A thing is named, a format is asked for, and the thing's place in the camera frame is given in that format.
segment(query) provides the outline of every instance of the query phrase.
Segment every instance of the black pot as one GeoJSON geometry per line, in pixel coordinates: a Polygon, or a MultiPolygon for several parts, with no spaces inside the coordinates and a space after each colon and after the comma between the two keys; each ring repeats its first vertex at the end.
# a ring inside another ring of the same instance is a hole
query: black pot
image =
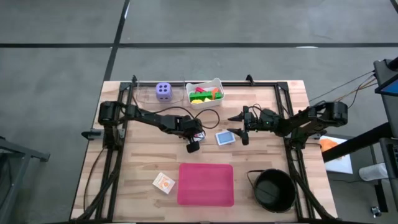
{"type": "Polygon", "coordinates": [[[258,204],[270,212],[288,211],[296,200],[297,189],[288,174],[277,169],[253,170],[261,172],[254,185],[258,204]]]}

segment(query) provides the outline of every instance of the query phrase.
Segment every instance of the pink tray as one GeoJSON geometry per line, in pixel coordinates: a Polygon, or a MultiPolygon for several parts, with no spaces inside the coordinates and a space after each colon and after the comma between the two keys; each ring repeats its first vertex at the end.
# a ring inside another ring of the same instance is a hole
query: pink tray
{"type": "Polygon", "coordinates": [[[233,168],[227,164],[181,164],[177,202],[180,205],[234,205],[233,168]]]}

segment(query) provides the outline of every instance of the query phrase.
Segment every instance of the gray concrete floor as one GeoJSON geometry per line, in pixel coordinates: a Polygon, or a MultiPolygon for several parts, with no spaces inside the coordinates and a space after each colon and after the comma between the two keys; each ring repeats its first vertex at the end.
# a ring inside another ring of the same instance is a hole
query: gray concrete floor
{"type": "MultiPolygon", "coordinates": [[[[0,43],[112,43],[123,0],[0,1],[0,43]]],[[[389,0],[133,0],[121,42],[396,42],[398,14],[389,0]]],[[[68,219],[111,49],[1,49],[0,136],[50,152],[32,161],[13,223],[68,219]]],[[[395,58],[398,48],[119,49],[111,80],[304,80],[311,99],[395,58]]],[[[334,100],[361,83],[322,100],[334,100]]],[[[359,92],[349,123],[329,132],[355,136],[386,122],[381,97],[359,92]]],[[[354,169],[370,152],[353,154],[354,169]]],[[[358,178],[330,174],[330,179],[358,178]]],[[[373,219],[372,185],[331,181],[344,220],[394,223],[391,212],[373,219]]]]}

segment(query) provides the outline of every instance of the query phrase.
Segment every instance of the white bottle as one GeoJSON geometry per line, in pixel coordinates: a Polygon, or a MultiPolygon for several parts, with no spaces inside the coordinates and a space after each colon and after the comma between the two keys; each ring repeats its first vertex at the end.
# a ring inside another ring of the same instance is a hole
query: white bottle
{"type": "Polygon", "coordinates": [[[365,181],[388,178],[386,164],[379,163],[359,169],[359,176],[365,181]]]}

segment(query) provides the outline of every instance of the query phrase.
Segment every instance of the white plastic basket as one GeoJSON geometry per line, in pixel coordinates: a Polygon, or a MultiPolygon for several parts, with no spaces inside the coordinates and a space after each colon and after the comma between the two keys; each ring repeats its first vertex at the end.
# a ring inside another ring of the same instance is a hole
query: white plastic basket
{"type": "Polygon", "coordinates": [[[199,109],[203,109],[203,108],[209,108],[211,106],[218,106],[218,105],[221,104],[221,102],[224,99],[224,89],[223,89],[223,85],[221,84],[221,80],[219,78],[215,78],[215,79],[213,79],[210,82],[199,83],[199,84],[187,83],[186,89],[187,89],[188,100],[190,102],[190,105],[195,110],[199,110],[199,109]],[[217,88],[220,91],[222,97],[221,97],[221,99],[218,99],[218,100],[211,100],[209,102],[193,104],[189,100],[189,94],[190,93],[194,93],[196,91],[197,87],[200,87],[200,88],[202,88],[202,89],[204,89],[206,91],[211,91],[211,90],[217,88]]]}

